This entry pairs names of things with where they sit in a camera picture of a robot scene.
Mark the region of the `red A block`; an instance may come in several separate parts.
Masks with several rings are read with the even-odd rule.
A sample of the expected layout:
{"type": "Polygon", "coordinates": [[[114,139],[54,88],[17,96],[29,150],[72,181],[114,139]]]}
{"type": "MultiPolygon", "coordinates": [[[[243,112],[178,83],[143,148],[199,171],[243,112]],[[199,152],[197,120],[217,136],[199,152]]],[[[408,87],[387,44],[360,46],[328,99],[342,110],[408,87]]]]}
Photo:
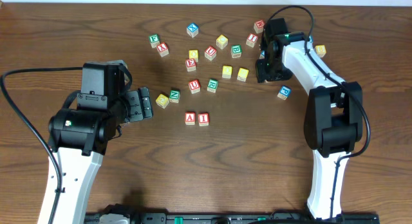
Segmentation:
{"type": "Polygon", "coordinates": [[[195,125],[196,124],[196,113],[186,112],[185,113],[185,124],[186,125],[195,125]]]}

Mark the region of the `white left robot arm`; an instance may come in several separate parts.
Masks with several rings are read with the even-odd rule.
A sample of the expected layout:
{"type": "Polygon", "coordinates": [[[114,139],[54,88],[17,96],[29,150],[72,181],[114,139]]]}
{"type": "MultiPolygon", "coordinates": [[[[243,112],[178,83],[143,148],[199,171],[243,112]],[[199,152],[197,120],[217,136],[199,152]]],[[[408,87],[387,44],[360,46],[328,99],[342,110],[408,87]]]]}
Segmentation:
{"type": "Polygon", "coordinates": [[[113,100],[93,92],[77,93],[77,98],[76,109],[62,108],[49,122],[54,159],[49,162],[39,223],[83,223],[108,142],[120,137],[122,124],[153,115],[146,87],[113,100]]]}

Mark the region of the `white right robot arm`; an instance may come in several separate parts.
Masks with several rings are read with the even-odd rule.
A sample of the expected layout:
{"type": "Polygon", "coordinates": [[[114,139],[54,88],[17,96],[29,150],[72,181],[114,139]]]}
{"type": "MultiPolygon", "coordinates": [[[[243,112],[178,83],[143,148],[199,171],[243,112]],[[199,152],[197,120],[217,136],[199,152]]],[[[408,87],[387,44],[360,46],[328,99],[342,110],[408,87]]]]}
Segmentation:
{"type": "Polygon", "coordinates": [[[346,165],[355,144],[370,130],[362,106],[362,89],[346,82],[318,56],[311,38],[302,32],[263,34],[263,59],[256,62],[259,82],[296,77],[308,95],[304,137],[314,157],[312,187],[306,206],[312,218],[340,218],[346,165]]]}

